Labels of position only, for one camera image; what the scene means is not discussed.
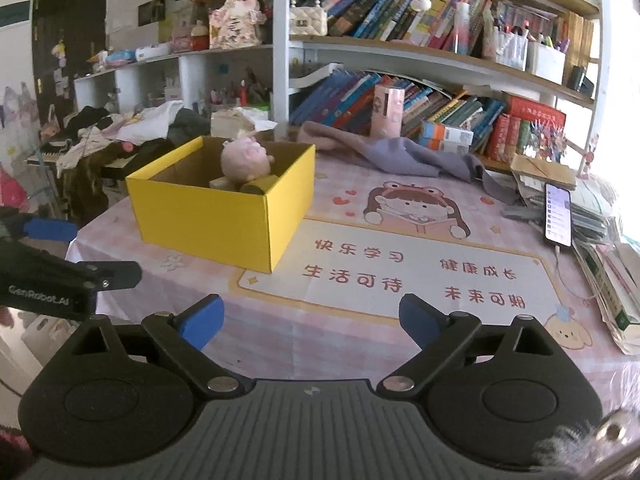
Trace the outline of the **brown cardboard envelope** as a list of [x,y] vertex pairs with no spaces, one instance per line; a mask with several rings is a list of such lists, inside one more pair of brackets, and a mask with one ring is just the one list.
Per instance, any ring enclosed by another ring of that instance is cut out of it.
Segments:
[[515,155],[511,160],[510,169],[518,176],[530,177],[568,190],[576,188],[575,171],[558,162]]

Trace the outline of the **white bookshelf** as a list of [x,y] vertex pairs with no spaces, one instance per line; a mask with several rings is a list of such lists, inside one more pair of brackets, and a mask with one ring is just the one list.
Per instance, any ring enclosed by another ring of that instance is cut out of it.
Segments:
[[[272,0],[272,116],[280,134],[307,120],[366,134],[375,86],[408,93],[401,132],[416,138],[424,122],[467,124],[471,150],[484,156],[506,93],[566,114],[560,161],[586,172],[597,143],[570,132],[565,103],[594,110],[594,25],[599,0],[320,0],[326,36],[290,33],[291,0]],[[526,72],[530,42],[565,54],[563,83]]]

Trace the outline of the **pink plush pig toy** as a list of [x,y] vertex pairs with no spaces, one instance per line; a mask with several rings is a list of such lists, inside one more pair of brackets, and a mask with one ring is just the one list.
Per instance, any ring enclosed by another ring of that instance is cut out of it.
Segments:
[[273,162],[274,158],[251,136],[226,142],[220,154],[222,173],[238,185],[269,176]]

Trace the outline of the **stack of papers and books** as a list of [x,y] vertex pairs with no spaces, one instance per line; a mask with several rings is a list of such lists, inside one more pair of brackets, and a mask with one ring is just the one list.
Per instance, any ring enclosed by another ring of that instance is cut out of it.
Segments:
[[615,195],[597,179],[583,177],[570,191],[572,242],[570,251],[588,283],[588,292],[575,292],[565,281],[560,253],[553,272],[570,296],[598,307],[614,344],[626,356],[639,353],[639,245],[623,240],[615,218]]

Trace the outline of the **red book box set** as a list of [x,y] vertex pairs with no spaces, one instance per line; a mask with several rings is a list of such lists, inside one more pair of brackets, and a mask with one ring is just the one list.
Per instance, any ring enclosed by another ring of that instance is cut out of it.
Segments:
[[559,160],[565,150],[566,114],[547,104],[506,93],[484,156],[510,164],[515,155]]

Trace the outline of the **white low side shelf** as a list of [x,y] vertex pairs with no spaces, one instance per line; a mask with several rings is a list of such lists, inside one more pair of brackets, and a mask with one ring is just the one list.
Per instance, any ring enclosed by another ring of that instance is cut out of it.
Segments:
[[166,101],[209,104],[213,94],[228,98],[252,78],[271,86],[272,47],[174,53],[77,78],[74,90],[78,108],[112,106],[125,115]]

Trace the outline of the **orange white blue box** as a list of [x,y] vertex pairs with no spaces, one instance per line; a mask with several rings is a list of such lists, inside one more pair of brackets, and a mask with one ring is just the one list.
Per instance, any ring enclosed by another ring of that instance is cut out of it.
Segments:
[[464,155],[469,153],[473,138],[471,130],[424,122],[418,143],[432,151]]

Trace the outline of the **yellow cardboard box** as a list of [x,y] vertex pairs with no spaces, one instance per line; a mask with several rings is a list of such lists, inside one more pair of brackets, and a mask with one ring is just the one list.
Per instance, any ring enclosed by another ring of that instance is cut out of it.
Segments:
[[316,148],[267,142],[277,181],[264,194],[215,190],[224,140],[200,136],[126,177],[142,240],[270,273],[314,197]]

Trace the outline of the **purple grey cloth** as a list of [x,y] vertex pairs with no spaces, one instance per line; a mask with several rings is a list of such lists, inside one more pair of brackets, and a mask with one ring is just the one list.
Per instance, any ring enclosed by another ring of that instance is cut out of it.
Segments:
[[491,177],[480,160],[471,154],[434,151],[407,138],[371,139],[318,122],[304,122],[297,130],[296,141],[314,144],[321,153],[348,164],[386,174],[426,178],[447,176],[466,183],[479,183],[486,194],[507,205],[516,204],[520,198],[513,188]]

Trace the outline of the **white power adapter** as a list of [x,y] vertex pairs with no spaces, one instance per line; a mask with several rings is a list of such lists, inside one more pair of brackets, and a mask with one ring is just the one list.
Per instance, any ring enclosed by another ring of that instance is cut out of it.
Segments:
[[227,177],[220,177],[209,182],[209,187],[212,190],[218,191],[230,191],[230,192],[238,192],[239,187],[236,183],[229,180]]

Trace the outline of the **pink printed table mat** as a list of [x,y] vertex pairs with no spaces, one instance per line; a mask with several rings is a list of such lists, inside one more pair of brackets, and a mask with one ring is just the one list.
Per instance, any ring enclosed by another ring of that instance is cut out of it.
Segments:
[[412,180],[459,208],[467,237],[419,234],[412,223],[366,213],[369,196],[393,182],[330,158],[316,163],[314,202],[270,274],[259,274],[145,243],[122,200],[83,228],[68,258],[134,260],[134,289],[99,298],[101,313],[138,322],[178,312],[208,294],[224,300],[224,326],[206,353],[252,377],[378,382],[416,354],[398,322],[405,294],[442,312],[465,310],[486,323],[536,316],[561,341],[605,406],[639,380],[639,361],[617,348],[574,256],[502,215],[480,188],[445,178]]

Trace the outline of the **yellow tape roll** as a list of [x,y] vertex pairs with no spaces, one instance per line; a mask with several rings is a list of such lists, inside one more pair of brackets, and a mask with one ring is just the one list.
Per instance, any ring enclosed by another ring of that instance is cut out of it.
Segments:
[[278,176],[276,176],[275,174],[268,174],[268,176],[260,177],[246,182],[240,187],[240,191],[242,193],[252,195],[265,195],[278,181]]

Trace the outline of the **floral patterned gift bag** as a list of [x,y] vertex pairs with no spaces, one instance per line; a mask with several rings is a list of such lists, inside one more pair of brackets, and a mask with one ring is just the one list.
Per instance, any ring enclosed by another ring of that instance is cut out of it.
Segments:
[[265,24],[258,0],[226,0],[209,13],[209,49],[235,50],[262,44],[259,27]]

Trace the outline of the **white pen holder box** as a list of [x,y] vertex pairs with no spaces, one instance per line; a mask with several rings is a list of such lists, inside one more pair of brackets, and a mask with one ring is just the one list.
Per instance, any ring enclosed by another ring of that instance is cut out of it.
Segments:
[[530,42],[527,49],[526,72],[536,77],[563,83],[565,54],[540,42]]

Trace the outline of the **pink carton box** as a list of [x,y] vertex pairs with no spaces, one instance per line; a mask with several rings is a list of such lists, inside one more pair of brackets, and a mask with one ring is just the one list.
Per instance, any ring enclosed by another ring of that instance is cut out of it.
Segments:
[[405,90],[377,84],[374,90],[370,137],[395,139],[400,137],[404,116]]

